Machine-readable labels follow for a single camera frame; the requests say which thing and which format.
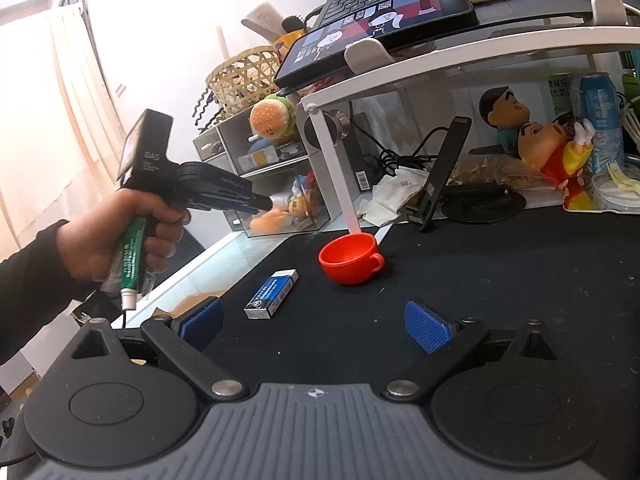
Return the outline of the black-sleeved left forearm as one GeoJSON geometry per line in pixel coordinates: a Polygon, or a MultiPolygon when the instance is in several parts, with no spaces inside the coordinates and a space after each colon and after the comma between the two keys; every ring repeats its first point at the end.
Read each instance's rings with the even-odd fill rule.
{"type": "Polygon", "coordinates": [[[26,247],[0,266],[0,360],[5,363],[71,301],[84,300],[98,284],[70,275],[58,253],[55,237],[66,222],[40,231],[26,247]]]}

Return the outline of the person's left hand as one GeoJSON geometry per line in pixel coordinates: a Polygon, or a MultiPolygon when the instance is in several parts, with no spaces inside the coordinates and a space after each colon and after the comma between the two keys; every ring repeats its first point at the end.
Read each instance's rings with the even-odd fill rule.
{"type": "Polygon", "coordinates": [[[191,214],[167,205],[152,193],[121,188],[82,218],[63,224],[55,234],[55,247],[66,270],[77,281],[106,279],[120,238],[136,217],[156,221],[143,242],[146,264],[155,273],[168,269],[191,214]]]}

